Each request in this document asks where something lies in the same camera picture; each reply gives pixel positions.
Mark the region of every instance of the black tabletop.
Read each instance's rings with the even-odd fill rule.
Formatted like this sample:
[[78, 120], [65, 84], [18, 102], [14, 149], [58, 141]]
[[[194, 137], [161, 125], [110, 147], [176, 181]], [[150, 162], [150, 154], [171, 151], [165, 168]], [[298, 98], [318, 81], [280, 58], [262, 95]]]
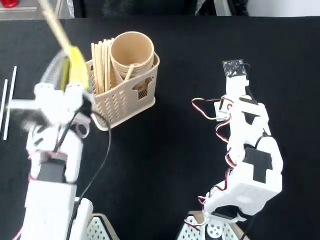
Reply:
[[[86, 195], [120, 239], [175, 239], [186, 213], [201, 209], [196, 197], [223, 180], [226, 145], [215, 135], [215, 122], [190, 101], [223, 95], [222, 61], [232, 59], [251, 64], [251, 90], [266, 106], [284, 162], [283, 190], [257, 214], [248, 236], [316, 239], [319, 17], [131, 17], [62, 24], [86, 59], [90, 43], [129, 30], [150, 36], [160, 57], [155, 105], [113, 129], [110, 158]], [[32, 99], [59, 46], [44, 21], [0, 22], [0, 33], [0, 89], [17, 65], [14, 98]], [[79, 192], [103, 160], [107, 139], [91, 125]], [[10, 123], [8, 140], [0, 141], [3, 240], [11, 239], [24, 219], [26, 140]]]

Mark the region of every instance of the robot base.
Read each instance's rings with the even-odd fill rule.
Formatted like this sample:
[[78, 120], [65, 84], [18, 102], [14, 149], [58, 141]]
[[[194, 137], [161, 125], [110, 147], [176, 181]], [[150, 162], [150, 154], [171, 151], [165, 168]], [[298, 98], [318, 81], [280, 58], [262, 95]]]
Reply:
[[119, 240], [119, 238], [105, 215], [93, 213], [86, 228], [85, 240]]
[[[202, 211], [190, 211], [185, 220], [193, 225], [204, 221]], [[176, 240], [239, 240], [243, 231], [235, 223], [223, 223], [211, 219], [207, 224], [199, 226], [198, 229], [183, 224]]]

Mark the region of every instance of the yellow handle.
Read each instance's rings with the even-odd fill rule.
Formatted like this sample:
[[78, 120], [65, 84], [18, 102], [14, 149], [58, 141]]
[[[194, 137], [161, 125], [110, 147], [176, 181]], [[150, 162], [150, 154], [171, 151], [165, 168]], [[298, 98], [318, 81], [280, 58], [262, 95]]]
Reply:
[[76, 46], [70, 48], [69, 83], [82, 83], [85, 90], [89, 89], [89, 73], [84, 56]]

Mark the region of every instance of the beige plastic basket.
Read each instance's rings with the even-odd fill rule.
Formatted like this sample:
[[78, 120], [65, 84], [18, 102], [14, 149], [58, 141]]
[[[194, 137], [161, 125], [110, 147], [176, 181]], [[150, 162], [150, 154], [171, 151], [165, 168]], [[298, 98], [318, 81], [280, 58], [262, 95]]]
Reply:
[[[107, 92], [94, 96], [96, 110], [110, 121], [111, 128], [114, 128], [155, 104], [155, 90], [159, 63], [160, 59], [158, 55], [154, 53], [153, 65], [149, 71], [123, 81]], [[96, 93], [92, 60], [88, 61], [86, 65], [91, 72], [93, 92]], [[120, 75], [118, 73], [115, 74], [117, 82], [119, 82]], [[92, 115], [92, 118], [101, 131], [108, 130], [103, 120], [94, 115]]]

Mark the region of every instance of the robotic arm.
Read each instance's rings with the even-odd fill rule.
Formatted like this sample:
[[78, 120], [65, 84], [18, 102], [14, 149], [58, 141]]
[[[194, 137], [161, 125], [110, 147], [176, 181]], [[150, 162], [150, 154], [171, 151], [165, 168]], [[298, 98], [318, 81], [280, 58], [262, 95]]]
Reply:
[[28, 131], [26, 149], [31, 160], [21, 240], [65, 240], [72, 221], [70, 240], [86, 239], [93, 204], [77, 202], [76, 180], [83, 141], [90, 131], [95, 101], [81, 78], [61, 89], [66, 55], [60, 51], [34, 87], [34, 100], [12, 100], [10, 110]]
[[218, 121], [230, 125], [226, 160], [232, 168], [206, 194], [203, 211], [208, 218], [235, 223], [261, 211], [281, 192], [283, 160], [266, 108], [249, 90], [245, 64], [232, 60], [223, 62], [223, 67], [226, 95], [214, 105]]

